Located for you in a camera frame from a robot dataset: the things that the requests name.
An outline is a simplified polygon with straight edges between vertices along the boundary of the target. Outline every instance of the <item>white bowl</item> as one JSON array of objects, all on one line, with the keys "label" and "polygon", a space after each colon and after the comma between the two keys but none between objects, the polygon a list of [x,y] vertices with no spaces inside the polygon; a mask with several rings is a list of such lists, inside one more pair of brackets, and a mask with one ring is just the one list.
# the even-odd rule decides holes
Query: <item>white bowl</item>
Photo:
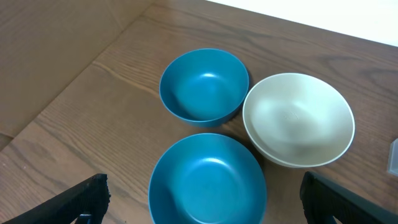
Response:
[{"label": "white bowl", "polygon": [[243,122],[255,147],[286,167],[335,161],[354,138],[354,116],[343,96],[315,77],[282,73],[248,93]]}]

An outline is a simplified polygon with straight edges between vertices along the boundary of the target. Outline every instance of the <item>white bowl rim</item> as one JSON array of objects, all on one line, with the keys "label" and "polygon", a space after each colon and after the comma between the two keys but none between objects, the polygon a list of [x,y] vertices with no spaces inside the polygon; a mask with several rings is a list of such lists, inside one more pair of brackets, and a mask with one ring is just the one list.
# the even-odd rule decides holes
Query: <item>white bowl rim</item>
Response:
[{"label": "white bowl rim", "polygon": [[[294,163],[291,163],[291,162],[283,161],[283,160],[278,159],[278,158],[276,158],[275,156],[269,154],[267,151],[263,150],[263,148],[260,147],[260,145],[258,145],[258,143],[252,138],[252,136],[251,136],[251,134],[250,134],[250,132],[249,132],[249,130],[248,130],[248,127],[247,127],[247,125],[246,125],[246,119],[245,119],[245,116],[244,116],[244,112],[245,112],[245,108],[246,108],[246,101],[247,101],[247,99],[250,97],[250,93],[253,91],[253,89],[255,89],[258,85],[260,85],[260,83],[265,82],[266,80],[268,80],[268,79],[270,79],[270,78],[274,78],[274,77],[278,77],[278,76],[283,76],[283,75],[300,75],[300,76],[305,76],[305,77],[308,77],[308,78],[317,79],[317,80],[319,80],[319,81],[325,83],[326,85],[332,87],[332,89],[334,89],[334,90],[337,92],[337,94],[338,94],[338,95],[342,98],[342,100],[344,101],[344,103],[345,103],[345,105],[347,106],[348,111],[349,111],[349,113],[350,113],[350,115],[351,115],[351,120],[352,120],[352,122],[353,122],[353,132],[351,133],[351,139],[349,140],[349,142],[348,142],[347,146],[345,147],[345,149],[344,149],[340,154],[338,154],[335,158],[330,159],[329,161],[326,161],[326,162],[319,163],[319,164],[312,164],[312,165],[294,164]],[[308,168],[308,167],[317,167],[317,166],[323,166],[323,165],[329,164],[329,163],[331,163],[331,162],[337,160],[338,158],[340,158],[340,157],[348,150],[348,148],[350,147],[350,145],[351,145],[352,142],[353,142],[354,135],[355,135],[355,120],[354,120],[354,114],[353,114],[351,108],[349,107],[348,102],[347,102],[346,99],[343,97],[343,95],[342,95],[339,91],[337,91],[333,86],[331,86],[329,83],[327,83],[327,82],[325,82],[325,81],[323,81],[323,80],[321,80],[321,79],[319,79],[319,78],[313,77],[313,76],[311,76],[311,75],[306,75],[306,74],[302,74],[302,73],[295,73],[295,72],[279,73],[279,74],[271,75],[271,76],[269,76],[269,77],[267,77],[267,78],[262,79],[261,81],[259,81],[258,83],[256,83],[256,84],[250,89],[249,93],[246,95],[246,98],[244,99],[242,111],[243,111],[242,117],[243,117],[243,125],[244,125],[244,128],[245,128],[245,130],[246,130],[246,132],[247,132],[247,134],[248,134],[250,140],[251,140],[251,141],[253,142],[253,144],[257,147],[257,149],[260,150],[262,153],[266,154],[267,156],[269,156],[270,158],[272,158],[272,159],[274,159],[274,160],[280,162],[281,164],[286,164],[287,166],[291,166],[291,167]]]}]

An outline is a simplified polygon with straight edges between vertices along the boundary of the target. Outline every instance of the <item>small blue bowl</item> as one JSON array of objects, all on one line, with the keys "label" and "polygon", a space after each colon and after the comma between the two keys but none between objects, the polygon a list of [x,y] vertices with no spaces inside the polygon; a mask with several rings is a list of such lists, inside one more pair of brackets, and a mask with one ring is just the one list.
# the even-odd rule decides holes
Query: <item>small blue bowl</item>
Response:
[{"label": "small blue bowl", "polygon": [[156,224],[260,223],[266,181],[239,142],[212,133],[175,143],[150,178],[148,203]]},{"label": "small blue bowl", "polygon": [[194,126],[219,126],[237,112],[249,90],[249,74],[233,54],[198,49],[175,59],[160,79],[165,107]]}]

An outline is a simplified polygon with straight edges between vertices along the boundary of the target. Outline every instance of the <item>gray object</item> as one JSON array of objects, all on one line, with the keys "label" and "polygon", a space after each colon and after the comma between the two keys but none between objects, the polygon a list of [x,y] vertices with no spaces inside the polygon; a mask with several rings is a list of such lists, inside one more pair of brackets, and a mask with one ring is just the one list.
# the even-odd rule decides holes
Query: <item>gray object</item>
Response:
[{"label": "gray object", "polygon": [[388,157],[388,172],[398,176],[398,139],[393,141],[390,146],[390,156]]}]

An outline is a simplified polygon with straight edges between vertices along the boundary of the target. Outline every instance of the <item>bowl rim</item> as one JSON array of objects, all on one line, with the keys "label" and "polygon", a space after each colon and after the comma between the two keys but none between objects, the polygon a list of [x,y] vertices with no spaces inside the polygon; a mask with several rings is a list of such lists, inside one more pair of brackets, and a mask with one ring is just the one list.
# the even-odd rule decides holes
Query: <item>bowl rim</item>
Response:
[{"label": "bowl rim", "polygon": [[[162,90],[162,80],[163,80],[163,77],[164,77],[164,75],[165,75],[167,69],[169,69],[169,67],[171,66],[171,64],[173,64],[173,63],[174,63],[176,60],[178,60],[179,58],[181,58],[181,57],[183,57],[183,56],[186,56],[187,54],[190,54],[190,53],[193,53],[193,52],[196,52],[196,51],[200,51],[200,50],[215,50],[215,51],[227,53],[228,55],[234,57],[234,58],[239,62],[239,64],[244,68],[244,71],[245,71],[245,73],[246,73],[246,80],[247,80],[247,82],[246,82],[247,85],[246,85],[246,87],[245,87],[244,95],[243,95],[242,99],[239,101],[238,105],[236,105],[236,107],[234,107],[233,110],[231,110],[230,112],[224,114],[223,116],[220,116],[220,117],[217,117],[217,118],[213,118],[213,119],[208,119],[208,120],[188,119],[188,118],[184,118],[184,117],[182,117],[182,116],[180,116],[180,115],[177,115],[177,114],[174,113],[172,110],[170,110],[170,108],[166,105],[166,103],[165,103],[164,100],[163,100],[162,94],[161,94],[161,93],[162,93],[162,92],[161,92],[161,90]],[[226,117],[226,116],[230,115],[231,113],[233,113],[234,111],[236,111],[236,110],[242,105],[243,101],[246,99],[246,95],[248,94],[248,91],[249,91],[249,86],[250,86],[250,77],[249,77],[248,69],[246,68],[246,66],[243,64],[243,62],[242,62],[237,56],[233,55],[232,53],[230,53],[230,52],[228,52],[228,51],[226,51],[226,50],[222,50],[222,49],[216,49],[216,48],[202,48],[202,49],[195,49],[195,50],[191,50],[191,51],[185,52],[184,54],[181,54],[180,56],[178,56],[177,58],[175,58],[174,60],[172,60],[172,61],[169,63],[169,65],[168,65],[168,66],[166,67],[166,69],[163,71],[162,77],[160,78],[160,81],[159,81],[159,96],[160,96],[160,100],[162,101],[164,107],[166,107],[166,109],[167,109],[172,115],[174,115],[174,116],[180,118],[181,120],[187,121],[187,122],[192,122],[192,123],[210,123],[210,122],[212,122],[212,121],[217,121],[217,120],[223,119],[224,117]]]},{"label": "bowl rim", "polygon": [[[154,176],[154,173],[155,173],[155,170],[156,170],[157,166],[159,165],[159,162],[160,162],[160,161],[162,160],[162,158],[166,155],[166,153],[167,153],[171,148],[173,148],[175,145],[177,145],[179,142],[184,141],[184,140],[186,140],[186,139],[188,139],[188,138],[192,138],[192,137],[199,136],[199,135],[214,135],[214,136],[220,136],[220,137],[228,138],[228,139],[231,139],[231,140],[235,141],[236,143],[240,144],[243,148],[245,148],[245,149],[247,150],[248,153],[250,153],[250,155],[252,156],[252,158],[255,160],[255,162],[256,162],[258,168],[261,170],[261,173],[263,173],[260,164],[257,162],[256,158],[255,158],[254,155],[250,152],[250,150],[249,150],[246,146],[244,146],[242,143],[240,143],[239,141],[237,141],[237,140],[235,140],[235,139],[233,139],[233,138],[231,138],[231,137],[229,137],[229,136],[226,136],[226,135],[224,135],[224,134],[218,134],[218,133],[197,133],[197,134],[192,134],[192,135],[189,135],[189,136],[187,136],[187,137],[184,137],[184,138],[178,140],[177,142],[175,142],[174,144],[172,144],[172,145],[161,155],[161,157],[159,158],[159,160],[156,162],[156,165],[154,166],[154,169],[153,169],[153,171],[152,171],[152,173],[151,173],[151,175],[150,175],[149,185],[148,185],[148,210],[149,210],[150,218],[152,219],[152,221],[153,221],[154,223],[156,223],[156,222],[155,222],[154,217],[153,217],[153,214],[152,214],[152,209],[150,209],[150,200],[149,200],[149,199],[150,199],[150,187],[151,187],[151,183],[152,183],[152,178],[153,178],[153,176]],[[266,194],[265,194],[265,195],[266,195],[266,199],[265,199],[264,207],[262,208],[262,214],[261,214],[261,218],[260,218],[260,220],[259,220],[259,223],[262,223],[262,221],[263,221],[263,219],[264,219],[264,215],[266,214],[266,209],[267,209],[267,201],[268,201],[267,181],[266,181],[266,178],[264,177],[264,175],[261,175],[261,176],[262,176],[262,180],[264,181],[264,186],[265,186],[265,187],[264,187],[264,190],[266,191]]]},{"label": "bowl rim", "polygon": [[[244,114],[245,114],[245,109],[246,109],[246,107],[245,107],[245,106],[246,106],[246,102],[247,102],[248,98],[250,97],[250,93],[253,91],[253,89],[255,89],[257,86],[259,86],[262,82],[266,82],[266,81],[267,81],[268,79],[270,79],[270,78],[275,78],[275,77],[284,76],[284,75],[300,75],[300,76],[304,76],[304,77],[307,77],[307,78],[314,78],[314,79],[316,79],[316,80],[318,80],[318,81],[321,81],[321,82],[323,82],[324,84],[330,86],[333,90],[335,90],[336,93],[337,93],[337,95],[338,95],[339,97],[341,97],[341,99],[344,101],[346,107],[348,108],[349,114],[350,114],[350,116],[351,116],[352,125],[353,125],[353,131],[352,131],[352,133],[351,133],[350,140],[349,140],[348,144],[346,145],[345,149],[344,149],[340,154],[338,154],[336,157],[330,159],[329,161],[322,162],[322,163],[319,163],[319,164],[312,164],[312,165],[294,164],[294,163],[291,163],[291,162],[283,161],[282,159],[279,159],[279,158],[277,158],[277,157],[275,157],[275,156],[269,154],[266,150],[264,150],[262,147],[260,147],[260,145],[258,145],[258,143],[253,139],[251,133],[250,133],[249,130],[248,130],[248,126],[246,125],[246,119],[245,119],[245,115],[244,115]],[[269,77],[266,77],[266,78],[262,79],[261,81],[259,81],[258,83],[256,83],[256,84],[250,89],[249,93],[246,95],[246,98],[245,98],[244,103],[243,103],[243,109],[242,109],[242,111],[243,111],[242,117],[243,117],[243,125],[244,125],[244,128],[245,128],[245,130],[246,130],[246,132],[247,132],[247,134],[248,134],[250,140],[251,140],[251,141],[253,142],[253,144],[256,146],[257,150],[259,150],[261,153],[264,153],[266,156],[269,156],[270,158],[276,160],[277,162],[280,162],[281,164],[285,164],[285,165],[290,166],[290,167],[296,167],[296,168],[309,168],[309,167],[317,167],[317,166],[323,166],[323,165],[329,164],[329,163],[331,163],[331,162],[337,160],[338,158],[340,158],[340,157],[348,150],[348,148],[350,147],[350,145],[351,145],[352,142],[353,142],[354,135],[355,135],[355,120],[354,120],[354,114],[353,114],[351,108],[349,107],[348,102],[347,102],[346,99],[343,97],[343,95],[342,95],[338,90],[336,90],[333,86],[331,86],[329,83],[327,83],[327,82],[325,82],[325,81],[323,81],[323,80],[321,80],[321,79],[319,79],[319,78],[317,78],[317,77],[313,77],[313,76],[311,76],[311,75],[306,75],[306,74],[302,74],[302,73],[295,73],[295,72],[279,73],[279,74],[271,75],[271,76],[269,76]]]}]

